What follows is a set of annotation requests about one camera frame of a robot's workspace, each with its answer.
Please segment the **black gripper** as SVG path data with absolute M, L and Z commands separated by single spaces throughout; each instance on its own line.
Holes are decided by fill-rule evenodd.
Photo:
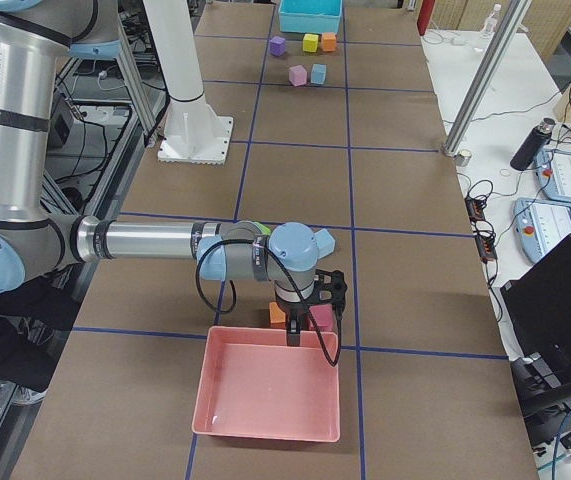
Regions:
M 311 306 L 308 301 L 285 302 L 284 311 L 286 315 L 286 342 L 290 347 L 299 347 L 301 339 L 301 325 L 310 325 Z

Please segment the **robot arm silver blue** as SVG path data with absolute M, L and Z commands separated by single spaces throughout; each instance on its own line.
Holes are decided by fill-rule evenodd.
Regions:
M 79 263 L 114 258 L 196 262 L 197 280 L 270 281 L 285 314 L 286 342 L 318 333 L 311 307 L 337 294 L 319 259 L 325 230 L 288 222 L 127 223 L 48 213 L 41 206 L 51 107 L 60 57 L 116 57 L 114 1 L 0 1 L 0 293 Z

